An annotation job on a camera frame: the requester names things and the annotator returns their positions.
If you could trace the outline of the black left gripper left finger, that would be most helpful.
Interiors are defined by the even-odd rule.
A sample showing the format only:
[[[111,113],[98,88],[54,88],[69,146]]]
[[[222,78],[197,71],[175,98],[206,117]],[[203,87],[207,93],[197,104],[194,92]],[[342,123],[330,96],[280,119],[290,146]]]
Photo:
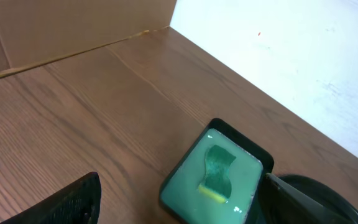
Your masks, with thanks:
[[[1,224],[97,224],[101,206],[101,183],[89,172]]]

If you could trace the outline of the green yellow sponge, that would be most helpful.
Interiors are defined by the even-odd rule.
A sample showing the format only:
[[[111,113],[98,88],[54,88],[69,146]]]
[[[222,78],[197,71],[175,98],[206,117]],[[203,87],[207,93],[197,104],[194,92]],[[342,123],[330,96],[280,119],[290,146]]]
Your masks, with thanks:
[[[226,203],[232,192],[229,168],[235,160],[236,156],[221,146],[208,149],[204,159],[206,172],[198,190],[217,203]]]

